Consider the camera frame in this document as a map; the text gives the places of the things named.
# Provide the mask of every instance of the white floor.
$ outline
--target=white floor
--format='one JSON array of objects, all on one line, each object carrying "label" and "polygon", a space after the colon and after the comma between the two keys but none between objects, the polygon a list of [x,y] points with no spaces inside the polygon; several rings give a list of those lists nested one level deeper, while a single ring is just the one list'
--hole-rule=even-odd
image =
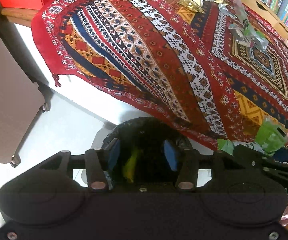
[{"label": "white floor", "polygon": [[[38,114],[19,149],[21,163],[16,168],[10,164],[0,164],[0,188],[6,182],[27,171],[41,161],[60,150],[70,150],[73,155],[83,154],[86,150],[100,147],[103,138],[109,133],[107,128],[114,125],[107,123],[95,114],[81,108],[62,95],[47,87],[40,87],[51,110]],[[192,145],[201,154],[212,151],[194,141]],[[87,186],[81,179],[82,170],[74,170],[73,179],[82,186]],[[198,186],[211,179],[210,171],[199,170]],[[0,227],[4,220],[0,214]]]}]

